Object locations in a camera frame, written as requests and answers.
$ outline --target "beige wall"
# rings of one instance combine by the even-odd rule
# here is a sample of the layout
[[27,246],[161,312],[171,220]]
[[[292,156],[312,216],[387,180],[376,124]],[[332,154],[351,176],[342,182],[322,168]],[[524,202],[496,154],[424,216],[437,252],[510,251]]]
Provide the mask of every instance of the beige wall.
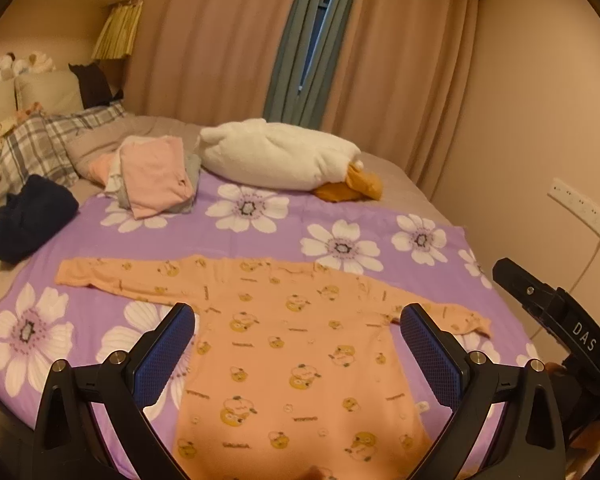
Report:
[[14,0],[0,19],[0,56],[26,57],[39,50],[53,57],[58,69],[89,63],[108,12],[91,0]]
[[[600,205],[600,20],[586,0],[483,0],[433,202],[467,227],[484,267],[508,256],[568,289],[598,239],[546,195],[555,176]],[[574,296],[600,323],[600,253]],[[545,359],[564,355],[544,333],[534,341]]]

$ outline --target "electrical outlet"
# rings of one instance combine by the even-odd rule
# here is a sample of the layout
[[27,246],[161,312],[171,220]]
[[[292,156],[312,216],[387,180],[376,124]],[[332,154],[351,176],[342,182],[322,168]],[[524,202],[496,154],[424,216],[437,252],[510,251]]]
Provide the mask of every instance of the electrical outlet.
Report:
[[554,178],[548,195],[565,206],[600,237],[600,206],[592,199],[577,192],[559,178]]

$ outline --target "yellow curtain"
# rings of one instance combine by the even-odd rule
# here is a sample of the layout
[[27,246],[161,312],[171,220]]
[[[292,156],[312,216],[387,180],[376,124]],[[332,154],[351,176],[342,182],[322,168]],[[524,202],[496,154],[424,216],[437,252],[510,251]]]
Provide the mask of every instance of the yellow curtain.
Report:
[[131,56],[141,13],[142,1],[115,6],[102,28],[91,57],[124,59]]

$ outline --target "black cloth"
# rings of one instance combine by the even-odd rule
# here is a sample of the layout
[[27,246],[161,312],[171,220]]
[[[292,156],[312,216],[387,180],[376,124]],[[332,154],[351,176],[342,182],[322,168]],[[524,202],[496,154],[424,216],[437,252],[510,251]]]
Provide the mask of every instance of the black cloth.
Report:
[[94,106],[108,106],[114,100],[107,77],[95,63],[69,65],[69,70],[78,78],[80,97],[85,110]]
[[31,256],[78,211],[67,188],[39,175],[31,175],[22,191],[9,193],[0,208],[0,260],[15,265]]

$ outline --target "long sleeve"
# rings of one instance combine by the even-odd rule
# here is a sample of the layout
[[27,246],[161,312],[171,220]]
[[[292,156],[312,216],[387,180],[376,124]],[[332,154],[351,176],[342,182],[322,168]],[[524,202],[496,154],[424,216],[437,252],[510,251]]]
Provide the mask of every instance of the long sleeve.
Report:
[[359,288],[363,287],[368,289],[363,292],[368,294],[370,308],[391,316],[393,319],[399,318],[402,309],[408,304],[419,303],[440,330],[455,335],[479,332],[485,336],[491,336],[491,320],[465,306],[455,303],[435,303],[412,292],[371,278],[359,280]]
[[202,256],[183,260],[137,261],[74,258],[61,263],[56,284],[94,286],[133,300],[173,305],[179,301],[197,310],[207,302],[214,266]]

